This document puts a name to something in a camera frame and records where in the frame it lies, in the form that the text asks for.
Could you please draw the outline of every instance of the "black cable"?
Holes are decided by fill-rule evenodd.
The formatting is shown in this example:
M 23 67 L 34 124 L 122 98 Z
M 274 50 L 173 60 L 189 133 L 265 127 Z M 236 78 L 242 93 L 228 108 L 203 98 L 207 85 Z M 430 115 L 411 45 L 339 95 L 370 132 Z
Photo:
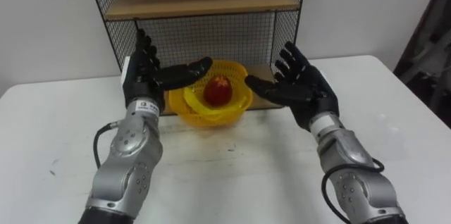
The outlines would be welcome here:
M 326 201 L 326 204 L 329 206 L 329 208 L 332 210 L 332 212 L 346 224 L 351 224 L 350 220 L 348 220 L 346 217 L 344 217 L 344 215 L 342 215 L 336 209 L 336 207 L 334 207 L 334 205 L 332 204 L 332 202 L 329 199 L 329 196 L 327 195 L 327 191 L 326 191 L 327 180 L 335 172 L 342 170 L 342 169 L 346 169 L 346 168 L 354 168 L 354 169 L 366 170 L 366 171 L 376 172 L 376 173 L 381 173 L 382 171 L 384 171 L 385 167 L 380 161 L 373 158 L 373 162 L 378 166 L 377 168 L 363 166 L 363 165 L 359 165 L 359 164 L 342 164 L 342 165 L 331 168 L 323 176 L 323 180 L 321 181 L 321 193 L 323 195 L 324 201 Z
M 93 142 L 92 149 L 94 150 L 94 160 L 96 161 L 97 168 L 100 168 L 99 152 L 97 151 L 97 143 L 99 142 L 99 137 L 104 132 L 113 129 L 111 127 L 112 124 L 113 123 L 109 123 L 109 124 L 105 125 L 104 127 L 100 128 L 100 130 L 98 130 L 96 135 L 94 136 L 94 142 Z

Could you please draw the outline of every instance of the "yellow plastic colander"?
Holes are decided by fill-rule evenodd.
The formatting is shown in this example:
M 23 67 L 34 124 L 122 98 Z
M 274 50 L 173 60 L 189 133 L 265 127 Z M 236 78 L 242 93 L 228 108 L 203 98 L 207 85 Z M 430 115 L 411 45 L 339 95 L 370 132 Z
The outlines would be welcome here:
M 204 100 L 205 85 L 213 76 L 226 76 L 232 85 L 232 99 L 220 108 Z M 234 61 L 214 60 L 208 73 L 198 82 L 169 92 L 169 106 L 188 124 L 195 127 L 227 125 L 236 122 L 252 103 L 252 91 L 245 84 L 247 71 Z

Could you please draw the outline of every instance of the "robotic hand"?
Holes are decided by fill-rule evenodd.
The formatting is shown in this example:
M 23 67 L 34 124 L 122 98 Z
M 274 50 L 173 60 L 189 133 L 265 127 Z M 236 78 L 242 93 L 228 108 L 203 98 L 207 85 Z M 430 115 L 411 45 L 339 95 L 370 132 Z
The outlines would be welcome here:
M 143 30 L 137 32 L 136 50 L 130 57 L 123 83 L 125 118 L 100 129 L 94 139 L 99 168 L 79 224 L 131 224 L 149 191 L 152 172 L 163 147 L 158 121 L 164 110 L 163 92 L 191 85 L 206 75 L 213 61 L 203 58 L 189 65 L 160 68 L 156 48 Z M 107 160 L 97 156 L 99 135 L 113 127 L 118 132 Z
M 288 42 L 276 61 L 276 82 L 247 76 L 246 84 L 260 97 L 289 106 L 297 124 L 318 142 L 318 155 L 325 175 L 321 191 L 327 205 L 345 223 L 407 224 L 390 181 L 381 175 L 384 167 L 373 159 L 351 130 L 339 120 L 338 99 L 317 68 Z M 330 202 L 330 180 L 344 217 Z

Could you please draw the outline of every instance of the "apple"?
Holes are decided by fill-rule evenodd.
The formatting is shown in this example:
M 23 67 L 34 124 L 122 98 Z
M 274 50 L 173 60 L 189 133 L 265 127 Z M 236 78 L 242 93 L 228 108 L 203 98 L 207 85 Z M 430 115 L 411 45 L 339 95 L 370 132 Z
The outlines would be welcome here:
M 226 76 L 216 75 L 205 85 L 204 100 L 212 107 L 220 107 L 228 104 L 232 93 L 230 80 Z

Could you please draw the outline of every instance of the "table surface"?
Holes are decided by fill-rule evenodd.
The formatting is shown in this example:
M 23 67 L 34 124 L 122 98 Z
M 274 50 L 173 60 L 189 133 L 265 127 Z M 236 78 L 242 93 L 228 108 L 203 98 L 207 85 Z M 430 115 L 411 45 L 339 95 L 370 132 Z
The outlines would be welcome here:
M 341 120 L 384 162 L 410 223 L 451 223 L 451 131 L 372 56 L 312 61 Z M 77 223 L 96 171 L 92 138 L 125 115 L 119 77 L 18 85 L 0 99 L 2 223 Z M 163 158 L 135 223 L 341 223 L 323 201 L 314 138 L 287 108 L 228 129 L 160 120 Z M 114 131 L 100 140 L 108 154 Z M 328 191 L 336 203 L 333 188 Z

